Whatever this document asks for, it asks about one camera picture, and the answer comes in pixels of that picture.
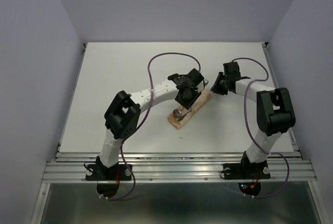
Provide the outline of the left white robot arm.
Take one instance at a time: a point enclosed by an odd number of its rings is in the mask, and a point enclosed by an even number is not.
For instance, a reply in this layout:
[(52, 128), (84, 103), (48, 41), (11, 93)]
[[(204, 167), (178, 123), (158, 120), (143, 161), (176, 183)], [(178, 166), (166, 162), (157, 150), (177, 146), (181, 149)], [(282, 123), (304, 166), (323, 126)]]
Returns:
[(104, 115), (106, 137), (96, 159), (100, 163), (99, 175), (104, 179), (115, 175), (120, 149), (124, 141), (138, 130), (142, 113), (146, 113), (144, 122), (152, 107), (168, 100), (175, 100), (182, 108), (191, 111), (207, 84), (201, 72), (192, 69), (188, 74), (172, 74), (145, 90), (132, 94), (123, 90), (118, 92)]

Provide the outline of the orange cloth napkin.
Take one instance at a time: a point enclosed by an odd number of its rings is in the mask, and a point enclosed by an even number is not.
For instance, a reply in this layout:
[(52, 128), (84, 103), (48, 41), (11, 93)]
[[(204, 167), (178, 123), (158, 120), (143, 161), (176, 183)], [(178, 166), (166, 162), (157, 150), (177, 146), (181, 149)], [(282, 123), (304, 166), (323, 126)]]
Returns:
[(211, 100), (212, 93), (204, 90), (189, 110), (179, 106), (167, 116), (167, 121), (176, 129), (182, 128), (191, 118)]

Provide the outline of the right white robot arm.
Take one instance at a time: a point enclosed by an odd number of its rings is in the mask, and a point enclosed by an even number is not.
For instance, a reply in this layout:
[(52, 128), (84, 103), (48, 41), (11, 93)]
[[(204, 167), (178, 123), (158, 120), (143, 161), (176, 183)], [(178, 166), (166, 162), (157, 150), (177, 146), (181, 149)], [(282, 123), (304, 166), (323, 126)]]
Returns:
[[(269, 73), (259, 62), (257, 64), (266, 73), (265, 78), (253, 79), (242, 76), (238, 60), (236, 58), (223, 64), (224, 71), (219, 72), (211, 91), (219, 95), (232, 92), (244, 97), (245, 126), (252, 144), (245, 151), (248, 160), (240, 163), (239, 171), (245, 177), (252, 177), (258, 172), (257, 164), (265, 162), (272, 154), (271, 149), (275, 142), (294, 127), (296, 116), (288, 89), (264, 85), (263, 83), (269, 79)], [(258, 132), (255, 136), (251, 133), (248, 123), (248, 99), (256, 103)]]

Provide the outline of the silver metal spoon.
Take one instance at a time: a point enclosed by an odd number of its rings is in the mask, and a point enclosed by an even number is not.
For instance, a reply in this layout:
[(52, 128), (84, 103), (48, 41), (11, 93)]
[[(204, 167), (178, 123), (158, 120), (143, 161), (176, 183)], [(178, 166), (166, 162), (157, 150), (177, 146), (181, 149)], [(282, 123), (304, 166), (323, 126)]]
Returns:
[(180, 121), (182, 121), (182, 120), (187, 116), (187, 114), (190, 113), (190, 112), (191, 112), (191, 109), (188, 110), (186, 113), (182, 113), (181, 109), (175, 109), (175, 110), (173, 110), (173, 115), (174, 115), (174, 117), (176, 118), (176, 121), (177, 121), (177, 122), (180, 122)]

